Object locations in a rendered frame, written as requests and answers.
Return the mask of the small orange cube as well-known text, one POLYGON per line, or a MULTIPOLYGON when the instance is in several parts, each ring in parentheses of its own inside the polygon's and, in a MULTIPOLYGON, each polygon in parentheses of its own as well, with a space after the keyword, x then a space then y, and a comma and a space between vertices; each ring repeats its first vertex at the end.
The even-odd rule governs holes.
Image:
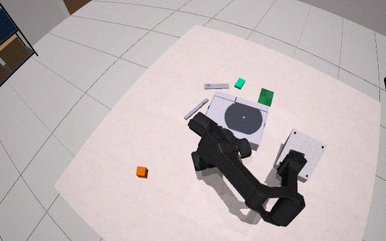
POLYGON ((148 176, 148 170, 147 170, 147 168, 146 167, 140 167, 140 166, 137 166, 137 173, 136 173, 136 175, 138 176, 138 177, 142 177, 142 178, 146 178, 147 179, 147 176, 148 176))

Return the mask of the small green block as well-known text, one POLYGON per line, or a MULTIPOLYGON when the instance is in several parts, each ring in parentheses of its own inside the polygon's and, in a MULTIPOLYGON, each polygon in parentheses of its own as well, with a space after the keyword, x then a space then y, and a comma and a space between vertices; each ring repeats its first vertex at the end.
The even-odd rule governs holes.
POLYGON ((239 78, 238 81, 235 83, 235 88, 238 88, 240 90, 244 85, 244 83, 245 83, 245 80, 242 78, 239 78))

